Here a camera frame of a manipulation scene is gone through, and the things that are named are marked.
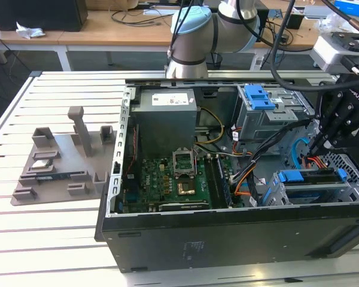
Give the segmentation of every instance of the floor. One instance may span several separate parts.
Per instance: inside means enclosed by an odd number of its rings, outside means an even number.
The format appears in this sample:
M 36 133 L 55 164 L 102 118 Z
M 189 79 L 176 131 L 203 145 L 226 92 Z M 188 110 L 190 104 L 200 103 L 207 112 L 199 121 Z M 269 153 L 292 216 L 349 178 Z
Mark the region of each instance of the floor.
M 8 52 L 7 54 L 8 63 L 0 65 L 0 116 L 29 75 L 28 70 L 18 60 L 14 61 L 12 54 Z M 166 64 L 166 53 L 117 52 L 112 54 L 114 62 L 112 66 L 107 65 L 104 52 L 71 52 L 69 56 L 76 71 L 161 71 Z M 61 71 L 59 59 L 54 52 L 21 51 L 19 57 L 32 71 Z M 246 70 L 250 68 L 252 59 L 250 54 L 226 53 L 222 57 L 221 69 Z M 313 61 L 308 55 L 286 55 L 279 69 L 314 69 L 312 65 Z M 269 69 L 269 65 L 266 63 L 263 69 Z

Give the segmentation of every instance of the label sticker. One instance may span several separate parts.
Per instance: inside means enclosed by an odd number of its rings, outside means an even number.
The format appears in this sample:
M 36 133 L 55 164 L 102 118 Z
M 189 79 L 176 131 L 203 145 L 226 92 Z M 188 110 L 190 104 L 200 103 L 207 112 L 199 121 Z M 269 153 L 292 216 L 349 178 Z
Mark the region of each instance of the label sticker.
M 282 99 L 271 98 L 270 101 L 273 102 L 273 103 L 283 103 Z
M 252 196 L 250 197 L 249 202 L 252 206 L 257 207 L 257 201 L 255 199 L 253 199 Z
M 235 142 L 239 141 L 238 136 L 239 136 L 238 132 L 233 132 L 233 141 Z
M 266 178 L 260 178 L 259 182 L 261 183 L 261 185 L 266 185 Z
M 52 181 L 53 178 L 51 176 L 38 176 L 36 177 L 38 181 Z
M 151 97 L 152 106 L 182 106 L 188 104 L 189 100 L 185 93 L 154 94 Z

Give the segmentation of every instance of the blue box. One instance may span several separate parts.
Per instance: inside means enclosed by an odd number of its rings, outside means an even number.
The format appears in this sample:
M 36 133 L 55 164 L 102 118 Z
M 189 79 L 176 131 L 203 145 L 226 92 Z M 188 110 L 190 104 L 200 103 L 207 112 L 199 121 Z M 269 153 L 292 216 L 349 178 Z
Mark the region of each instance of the blue box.
M 359 0 L 336 0 L 335 6 L 347 15 L 359 17 Z

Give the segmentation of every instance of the blue cable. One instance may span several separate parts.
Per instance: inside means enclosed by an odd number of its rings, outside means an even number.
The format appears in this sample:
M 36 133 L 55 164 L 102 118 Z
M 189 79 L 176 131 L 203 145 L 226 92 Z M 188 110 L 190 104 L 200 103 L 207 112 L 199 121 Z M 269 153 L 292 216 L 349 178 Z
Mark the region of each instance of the blue cable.
M 295 168 L 296 169 L 300 169 L 300 164 L 298 162 L 298 156 L 297 156 L 297 145 L 299 142 L 304 142 L 305 144 L 308 145 L 308 143 L 310 142 L 310 140 L 308 138 L 298 138 L 294 143 L 293 146 L 291 147 L 291 158 L 293 159 L 293 162 L 295 164 Z

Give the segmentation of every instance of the aluminum extrusion table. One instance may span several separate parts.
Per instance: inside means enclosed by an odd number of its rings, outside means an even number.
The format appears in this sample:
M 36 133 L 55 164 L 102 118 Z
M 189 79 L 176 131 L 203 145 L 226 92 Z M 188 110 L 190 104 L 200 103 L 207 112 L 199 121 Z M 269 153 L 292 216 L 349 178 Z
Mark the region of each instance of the aluminum extrusion table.
M 330 79 L 317 71 L 280 74 L 313 84 Z M 211 76 L 271 79 L 266 71 Z M 34 129 L 73 132 L 66 114 L 74 105 L 84 106 L 89 130 L 103 124 L 116 129 L 128 78 L 163 78 L 163 73 L 44 72 L 28 78 L 0 119 L 0 286 L 290 286 L 286 277 L 303 280 L 298 287 L 359 286 L 359 245 L 337 259 L 121 274 L 106 243 L 93 239 L 99 200 L 10 205 Z

